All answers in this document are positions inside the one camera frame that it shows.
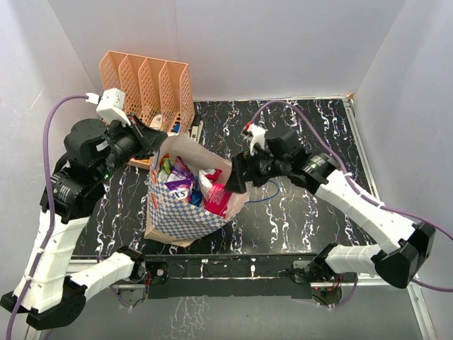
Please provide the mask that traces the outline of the pink chips bag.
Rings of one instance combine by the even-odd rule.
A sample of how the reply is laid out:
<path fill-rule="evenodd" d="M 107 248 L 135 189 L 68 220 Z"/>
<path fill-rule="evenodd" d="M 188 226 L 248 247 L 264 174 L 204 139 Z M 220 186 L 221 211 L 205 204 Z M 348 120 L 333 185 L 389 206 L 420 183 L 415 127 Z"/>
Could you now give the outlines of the pink chips bag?
<path fill-rule="evenodd" d="M 208 183 L 200 187 L 205 209 L 220 217 L 226 216 L 227 206 L 232 192 L 226 191 L 223 184 Z"/>

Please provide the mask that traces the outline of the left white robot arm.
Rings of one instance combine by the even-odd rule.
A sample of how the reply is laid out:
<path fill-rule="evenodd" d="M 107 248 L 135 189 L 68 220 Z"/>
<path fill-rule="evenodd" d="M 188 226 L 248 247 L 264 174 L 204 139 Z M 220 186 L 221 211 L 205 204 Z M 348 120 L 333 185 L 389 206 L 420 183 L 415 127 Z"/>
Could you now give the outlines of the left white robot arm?
<path fill-rule="evenodd" d="M 127 118 L 127 123 L 109 124 L 81 120 L 64 138 L 66 152 L 40 201 L 40 226 L 27 269 L 16 289 L 1 297 L 5 310 L 13 316 L 25 313 L 27 324 L 38 331 L 70 325 L 100 291 L 145 277 L 144 256 L 128 246 L 86 270 L 67 274 L 79 235 L 105 195 L 104 184 L 131 159 L 154 156 L 168 137 L 134 115 Z"/>

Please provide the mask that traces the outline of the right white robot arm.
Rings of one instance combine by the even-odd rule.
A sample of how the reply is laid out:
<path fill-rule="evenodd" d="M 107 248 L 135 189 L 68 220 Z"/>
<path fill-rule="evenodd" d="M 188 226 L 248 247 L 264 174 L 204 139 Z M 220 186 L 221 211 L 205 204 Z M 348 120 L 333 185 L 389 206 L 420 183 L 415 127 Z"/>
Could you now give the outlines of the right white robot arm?
<path fill-rule="evenodd" d="M 386 211 L 382 204 L 371 204 L 370 194 L 363 189 L 354 191 L 348 182 L 350 176 L 340 170 L 333 157 L 324 152 L 306 152 L 295 132 L 274 138 L 267 138 L 265 133 L 253 123 L 244 128 L 249 147 L 232 159 L 227 191 L 245 193 L 247 183 L 259 187 L 272 178 L 285 176 L 339 209 L 375 241 L 369 246 L 330 243 L 309 263 L 293 265 L 290 273 L 313 281 L 331 281 L 344 273 L 366 273 L 378 275 L 396 288 L 406 288 L 430 255 L 435 228 Z"/>

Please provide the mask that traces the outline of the rainbow candy bag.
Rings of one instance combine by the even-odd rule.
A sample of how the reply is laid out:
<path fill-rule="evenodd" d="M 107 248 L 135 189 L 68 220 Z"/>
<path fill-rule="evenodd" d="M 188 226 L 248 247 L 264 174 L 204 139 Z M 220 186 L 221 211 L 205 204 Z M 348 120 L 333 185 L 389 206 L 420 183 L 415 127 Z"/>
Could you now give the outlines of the rainbow candy bag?
<path fill-rule="evenodd" d="M 166 182 L 168 177 L 170 176 L 172 169 L 173 169 L 173 162 L 174 160 L 170 158 L 169 154 L 165 154 L 161 161 L 159 162 L 159 172 L 158 172 L 158 180 L 160 182 Z"/>

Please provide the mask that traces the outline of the purple Fox's candy bag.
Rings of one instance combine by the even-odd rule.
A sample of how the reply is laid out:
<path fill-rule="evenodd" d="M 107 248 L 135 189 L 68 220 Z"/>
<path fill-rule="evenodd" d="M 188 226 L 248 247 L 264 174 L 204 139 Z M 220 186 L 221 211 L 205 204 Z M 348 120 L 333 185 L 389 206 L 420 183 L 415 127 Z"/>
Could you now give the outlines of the purple Fox's candy bag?
<path fill-rule="evenodd" d="M 191 203 L 195 177 L 181 157 L 176 157 L 165 185 L 176 200 Z"/>

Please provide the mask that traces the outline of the white bottle in organizer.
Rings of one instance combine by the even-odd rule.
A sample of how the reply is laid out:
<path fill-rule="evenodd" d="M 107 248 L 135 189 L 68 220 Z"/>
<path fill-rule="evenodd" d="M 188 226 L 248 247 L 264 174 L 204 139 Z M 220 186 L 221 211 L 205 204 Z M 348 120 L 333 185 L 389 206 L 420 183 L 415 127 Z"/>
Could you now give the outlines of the white bottle in organizer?
<path fill-rule="evenodd" d="M 161 111 L 159 111 L 151 120 L 149 127 L 156 129 L 156 130 L 162 130 L 162 125 L 163 125 L 163 116 Z"/>

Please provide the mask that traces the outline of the small pink snack packet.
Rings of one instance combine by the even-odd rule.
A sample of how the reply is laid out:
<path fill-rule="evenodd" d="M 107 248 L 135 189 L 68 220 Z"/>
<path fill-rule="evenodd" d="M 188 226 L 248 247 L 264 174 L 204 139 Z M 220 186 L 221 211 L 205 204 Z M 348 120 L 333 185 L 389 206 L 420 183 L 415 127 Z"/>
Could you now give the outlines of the small pink snack packet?
<path fill-rule="evenodd" d="M 222 174 L 221 169 L 201 169 L 199 170 L 199 184 L 200 186 L 208 186 L 216 183 Z"/>

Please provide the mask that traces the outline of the grey stapler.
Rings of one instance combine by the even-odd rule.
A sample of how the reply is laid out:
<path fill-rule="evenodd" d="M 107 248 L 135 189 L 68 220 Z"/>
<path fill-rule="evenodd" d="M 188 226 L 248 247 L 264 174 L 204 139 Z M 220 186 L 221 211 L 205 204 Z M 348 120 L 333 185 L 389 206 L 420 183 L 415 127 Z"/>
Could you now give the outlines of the grey stapler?
<path fill-rule="evenodd" d="M 189 130 L 189 136 L 192 140 L 199 143 L 203 128 L 203 121 L 201 115 L 196 113 L 192 125 Z"/>

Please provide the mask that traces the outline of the orange plastic file organizer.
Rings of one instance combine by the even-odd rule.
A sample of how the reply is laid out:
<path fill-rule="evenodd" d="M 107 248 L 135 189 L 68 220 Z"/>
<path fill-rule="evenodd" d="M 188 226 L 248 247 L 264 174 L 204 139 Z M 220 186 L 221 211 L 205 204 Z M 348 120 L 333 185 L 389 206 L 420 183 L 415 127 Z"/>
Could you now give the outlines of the orange plastic file organizer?
<path fill-rule="evenodd" d="M 125 92 L 126 113 L 149 127 L 161 111 L 162 131 L 189 135 L 195 109 L 187 63 L 109 51 L 99 69 L 105 90 Z"/>

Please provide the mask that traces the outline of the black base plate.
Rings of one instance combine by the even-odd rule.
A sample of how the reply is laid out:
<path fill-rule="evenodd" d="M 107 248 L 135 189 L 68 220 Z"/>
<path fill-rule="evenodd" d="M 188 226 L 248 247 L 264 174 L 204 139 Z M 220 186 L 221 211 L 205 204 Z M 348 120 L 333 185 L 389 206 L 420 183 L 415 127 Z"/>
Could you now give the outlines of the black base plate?
<path fill-rule="evenodd" d="M 272 280 L 241 282 L 212 282 L 187 280 L 200 277 L 201 259 L 207 259 L 208 277 L 255 276 L 271 277 Z M 309 280 L 300 276 L 301 268 L 309 263 L 309 255 L 291 254 L 227 254 L 227 255 L 149 255 L 145 257 L 145 273 L 151 274 L 151 282 L 126 283 L 121 281 L 121 293 L 139 293 L 140 300 L 179 297 L 257 297 L 283 296 L 293 299 L 314 300 L 322 305 L 337 304 L 343 298 L 339 283 L 334 280 L 330 288 L 312 288 Z"/>

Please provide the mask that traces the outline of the aluminium frame rail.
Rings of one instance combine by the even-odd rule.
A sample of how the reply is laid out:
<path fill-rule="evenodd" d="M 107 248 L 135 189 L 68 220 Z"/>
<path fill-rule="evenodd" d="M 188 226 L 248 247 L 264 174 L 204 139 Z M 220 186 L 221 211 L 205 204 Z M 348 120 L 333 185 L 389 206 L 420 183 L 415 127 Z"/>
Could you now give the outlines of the aluminium frame rail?
<path fill-rule="evenodd" d="M 265 277 L 265 276 L 255 276 L 257 273 L 257 270 L 255 271 L 250 271 L 250 276 L 232 276 L 232 277 L 208 277 L 208 267 L 207 264 L 213 264 L 212 262 L 209 262 L 207 259 L 201 259 L 201 267 L 200 267 L 200 272 L 201 276 L 200 277 L 195 277 L 195 278 L 187 278 L 187 280 L 208 280 L 212 282 L 243 282 L 243 281 L 251 281 L 252 283 L 257 283 L 258 280 L 272 280 L 273 278 L 271 277 Z M 82 259 L 77 259 L 77 260 L 71 260 L 69 262 L 69 266 L 67 268 L 67 274 L 72 275 L 76 274 L 78 272 L 84 271 L 92 266 L 96 265 L 96 260 L 82 260 Z M 330 288 L 331 286 L 334 286 L 334 282 L 311 282 L 310 283 L 312 288 Z M 357 283 L 356 286 L 372 286 L 372 287 L 379 287 L 379 286 L 389 286 L 387 282 L 385 282 L 382 278 L 379 276 L 371 276 L 369 274 L 360 274 L 357 277 Z"/>

